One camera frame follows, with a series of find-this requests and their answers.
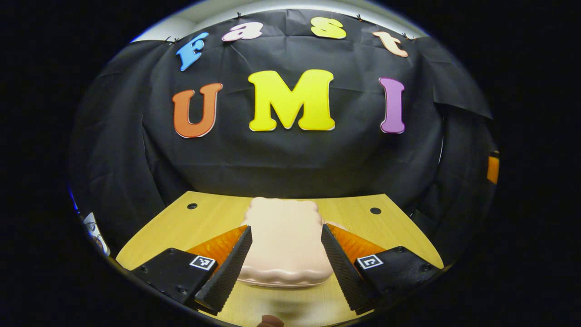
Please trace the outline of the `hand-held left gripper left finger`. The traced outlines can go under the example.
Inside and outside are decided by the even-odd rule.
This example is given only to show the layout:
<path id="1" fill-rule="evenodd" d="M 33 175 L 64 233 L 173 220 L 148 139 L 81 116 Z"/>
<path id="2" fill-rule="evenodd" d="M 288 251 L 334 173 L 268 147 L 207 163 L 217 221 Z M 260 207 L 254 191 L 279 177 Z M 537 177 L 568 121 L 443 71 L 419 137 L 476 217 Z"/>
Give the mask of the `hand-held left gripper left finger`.
<path id="1" fill-rule="evenodd" d="M 242 225 L 187 250 L 162 250 L 132 274 L 164 296 L 194 310 L 217 315 L 225 306 L 252 245 Z"/>

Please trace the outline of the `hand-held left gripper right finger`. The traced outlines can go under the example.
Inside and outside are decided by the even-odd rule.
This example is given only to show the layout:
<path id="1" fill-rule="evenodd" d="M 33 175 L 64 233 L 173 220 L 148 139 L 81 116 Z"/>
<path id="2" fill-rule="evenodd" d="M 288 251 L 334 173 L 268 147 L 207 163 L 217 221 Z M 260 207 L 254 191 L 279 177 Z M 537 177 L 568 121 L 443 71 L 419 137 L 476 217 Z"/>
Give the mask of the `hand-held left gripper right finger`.
<path id="1" fill-rule="evenodd" d="M 385 249 L 328 223 L 321 242 L 349 308 L 358 315 L 394 306 L 442 273 L 404 246 Z"/>

